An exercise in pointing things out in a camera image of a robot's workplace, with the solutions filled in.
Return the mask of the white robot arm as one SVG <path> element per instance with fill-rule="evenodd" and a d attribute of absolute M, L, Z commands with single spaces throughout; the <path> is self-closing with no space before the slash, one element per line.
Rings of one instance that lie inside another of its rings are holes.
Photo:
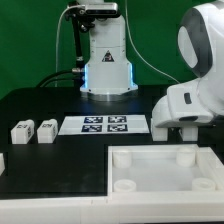
<path fill-rule="evenodd" d="M 81 92 L 97 98 L 135 91 L 126 58 L 125 22 L 115 3 L 80 0 L 81 17 L 90 27 L 90 59 Z M 152 111 L 156 128 L 199 126 L 224 115 L 224 0 L 190 8 L 178 30 L 178 48 L 196 75 L 172 85 Z"/>

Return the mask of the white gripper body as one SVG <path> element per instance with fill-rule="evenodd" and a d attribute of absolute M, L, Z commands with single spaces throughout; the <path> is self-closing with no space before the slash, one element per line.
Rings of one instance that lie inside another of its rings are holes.
<path fill-rule="evenodd" d="M 152 111 L 152 124 L 157 128 L 201 126 L 209 123 L 213 113 L 199 100 L 199 80 L 172 85 Z"/>

